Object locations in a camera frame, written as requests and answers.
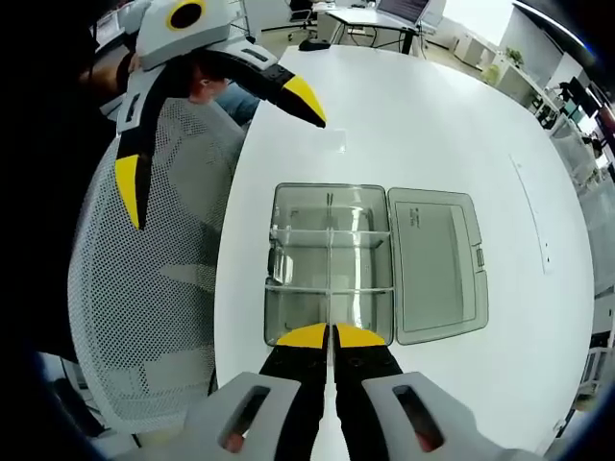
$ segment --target white cabinet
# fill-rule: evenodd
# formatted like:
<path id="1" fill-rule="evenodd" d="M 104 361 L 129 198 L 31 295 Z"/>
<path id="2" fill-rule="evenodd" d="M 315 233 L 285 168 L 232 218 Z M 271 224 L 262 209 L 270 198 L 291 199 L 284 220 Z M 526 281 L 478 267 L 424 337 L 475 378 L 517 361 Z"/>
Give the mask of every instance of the white cabinet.
<path id="1" fill-rule="evenodd" d="M 486 54 L 484 60 L 482 59 L 483 53 Z M 496 56 L 496 51 L 495 47 L 484 38 L 465 31 L 459 37 L 455 47 L 455 56 L 466 64 L 478 67 L 481 62 L 483 66 L 491 64 Z"/>
<path id="2" fill-rule="evenodd" d="M 615 293 L 599 298 L 594 303 L 594 326 L 592 334 L 604 333 L 613 329 L 615 312 Z"/>

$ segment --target white table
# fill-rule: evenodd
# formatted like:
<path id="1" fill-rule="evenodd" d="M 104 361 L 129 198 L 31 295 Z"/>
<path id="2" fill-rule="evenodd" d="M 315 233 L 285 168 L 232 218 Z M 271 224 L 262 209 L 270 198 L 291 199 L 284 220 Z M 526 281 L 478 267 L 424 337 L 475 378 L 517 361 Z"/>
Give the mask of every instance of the white table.
<path id="1" fill-rule="evenodd" d="M 318 37 L 321 39 L 332 41 L 337 38 L 336 43 L 340 43 L 343 37 L 337 35 L 337 25 L 342 27 L 370 27 L 389 32 L 388 35 L 383 34 L 380 40 L 375 39 L 374 46 L 389 43 L 394 41 L 396 34 L 403 37 L 402 53 L 409 54 L 412 46 L 412 39 L 417 35 L 417 27 L 392 15 L 378 11 L 375 8 L 350 8 L 347 2 L 335 3 L 317 3 L 313 7 L 318 13 Z M 432 30 L 433 27 L 424 24 L 424 27 Z"/>
<path id="2" fill-rule="evenodd" d="M 465 192 L 480 223 L 489 323 L 440 341 L 394 343 L 390 350 L 404 371 L 420 371 L 465 403 L 494 442 L 544 452 L 577 391 L 594 294 L 583 215 L 547 135 L 502 93 L 433 62 L 333 46 L 314 53 L 289 48 L 281 64 L 311 85 L 329 122 L 320 130 L 269 104 L 258 107 L 218 258 L 219 383 L 258 372 L 269 353 L 263 301 L 278 183 Z M 511 157 L 522 167 L 525 192 Z M 526 193 L 540 211 L 540 238 Z M 549 245 L 547 270 L 541 242 Z M 343 452 L 339 430 L 321 430 L 319 438 L 319 452 Z"/>

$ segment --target cable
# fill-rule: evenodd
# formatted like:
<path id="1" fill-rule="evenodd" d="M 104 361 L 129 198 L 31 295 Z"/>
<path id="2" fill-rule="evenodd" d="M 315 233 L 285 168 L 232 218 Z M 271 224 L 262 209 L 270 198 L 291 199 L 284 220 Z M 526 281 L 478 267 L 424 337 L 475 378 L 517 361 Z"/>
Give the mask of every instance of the cable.
<path id="1" fill-rule="evenodd" d="M 374 29 L 374 39 L 372 40 L 370 48 L 374 48 L 374 45 L 376 44 L 376 39 L 378 38 L 378 29 L 376 29 L 375 27 L 373 27 L 372 29 Z"/>
<path id="2" fill-rule="evenodd" d="M 138 437 L 136 437 L 136 434 L 131 434 L 131 435 L 133 436 L 133 440 L 134 440 L 134 441 L 135 441 L 135 443 L 136 443 L 136 447 L 137 447 L 138 449 L 140 449 L 140 448 L 141 448 L 141 442 L 138 440 Z"/>
<path id="3" fill-rule="evenodd" d="M 384 46 L 394 45 L 395 43 L 398 43 L 398 44 L 399 44 L 399 43 L 402 43 L 402 41 L 401 41 L 401 40 L 389 41 L 388 43 L 383 43 L 383 44 L 381 44 L 381 45 L 375 46 L 374 48 L 375 48 L 375 49 L 378 49 L 378 48 L 383 48 Z"/>
<path id="4" fill-rule="evenodd" d="M 233 27 L 236 27 L 237 29 L 239 29 L 240 31 L 245 32 L 246 34 L 250 34 L 250 31 L 248 31 L 247 29 L 244 29 L 243 27 L 237 26 L 236 24 L 231 23 L 231 25 Z"/>
<path id="5" fill-rule="evenodd" d="M 342 38 L 344 37 L 344 34 L 346 34 L 346 24 L 342 24 L 342 35 L 339 36 L 339 39 L 337 41 L 338 45 L 342 42 Z"/>
<path id="6" fill-rule="evenodd" d="M 420 45 L 421 45 L 421 53 L 423 53 L 423 59 L 427 60 L 427 56 L 425 56 L 425 49 L 423 48 L 423 46 L 425 45 L 425 41 L 423 39 L 423 29 L 421 28 L 421 25 L 419 24 L 419 39 L 420 39 Z"/>
<path id="7" fill-rule="evenodd" d="M 209 386 L 208 386 L 208 396 L 213 394 L 213 383 L 217 380 L 215 366 L 213 367 L 213 371 L 211 372 L 211 377 L 209 378 Z"/>
<path id="8" fill-rule="evenodd" d="M 355 43 L 356 46 L 361 46 L 357 43 L 357 39 L 355 38 L 355 34 L 353 34 L 352 32 L 350 32 L 348 34 L 350 36 L 350 38 L 353 40 L 353 42 Z"/>

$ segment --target white mesh chair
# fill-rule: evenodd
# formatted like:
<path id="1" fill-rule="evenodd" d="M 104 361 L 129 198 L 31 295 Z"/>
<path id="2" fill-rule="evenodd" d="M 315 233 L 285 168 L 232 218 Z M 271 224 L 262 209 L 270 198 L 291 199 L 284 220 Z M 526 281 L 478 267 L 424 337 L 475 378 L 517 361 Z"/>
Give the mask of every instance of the white mesh chair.
<path id="1" fill-rule="evenodd" d="M 68 277 L 79 363 L 107 423 L 181 424 L 207 394 L 220 231 L 243 131 L 215 104 L 168 100 L 156 132 L 147 227 L 114 178 L 115 140 L 87 192 Z"/>
<path id="2" fill-rule="evenodd" d="M 579 197 L 585 216 L 598 295 L 615 285 L 615 184 L 608 180 Z"/>

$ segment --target plastic storage box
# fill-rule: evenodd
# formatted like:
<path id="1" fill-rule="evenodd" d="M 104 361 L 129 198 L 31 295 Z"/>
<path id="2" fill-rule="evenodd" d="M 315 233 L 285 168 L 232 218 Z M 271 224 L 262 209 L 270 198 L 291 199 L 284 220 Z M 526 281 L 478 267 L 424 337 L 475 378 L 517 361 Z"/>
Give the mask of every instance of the plastic storage box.
<path id="1" fill-rule="evenodd" d="M 468 195 L 280 184 L 265 283 L 265 342 L 347 323 L 390 344 L 483 328 L 486 272 Z"/>

